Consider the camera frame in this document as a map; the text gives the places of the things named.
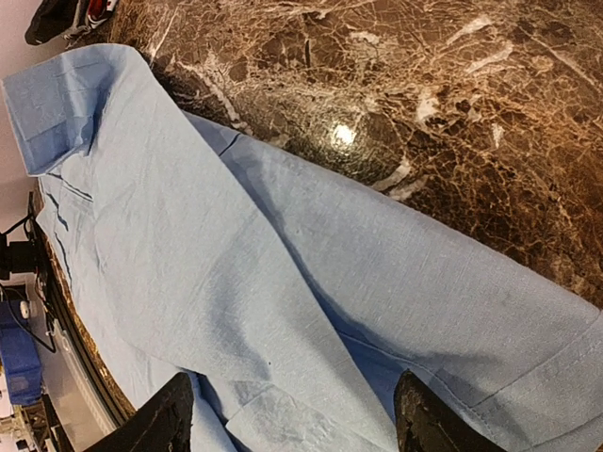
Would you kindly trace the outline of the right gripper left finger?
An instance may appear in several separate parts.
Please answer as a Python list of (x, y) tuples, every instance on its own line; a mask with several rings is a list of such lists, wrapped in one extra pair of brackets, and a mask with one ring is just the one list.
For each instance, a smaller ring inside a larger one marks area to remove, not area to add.
[(123, 426), (86, 452), (189, 452), (193, 403), (189, 376), (179, 372)]

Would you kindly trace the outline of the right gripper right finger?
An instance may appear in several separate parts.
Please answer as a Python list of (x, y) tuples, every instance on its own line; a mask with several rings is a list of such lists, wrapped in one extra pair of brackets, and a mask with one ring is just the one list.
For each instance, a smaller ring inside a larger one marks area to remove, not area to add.
[(504, 452), (469, 426), (411, 371), (399, 378), (394, 408), (401, 452)]

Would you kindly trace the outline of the light blue long sleeve shirt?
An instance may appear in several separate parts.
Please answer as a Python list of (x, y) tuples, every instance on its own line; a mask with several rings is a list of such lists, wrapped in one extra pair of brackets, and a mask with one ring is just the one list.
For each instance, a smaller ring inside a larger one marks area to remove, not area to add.
[(602, 442), (602, 313), (416, 210), (183, 112), (133, 48), (2, 81), (110, 373), (193, 379), (195, 451), (394, 451), (411, 371), (508, 451)]

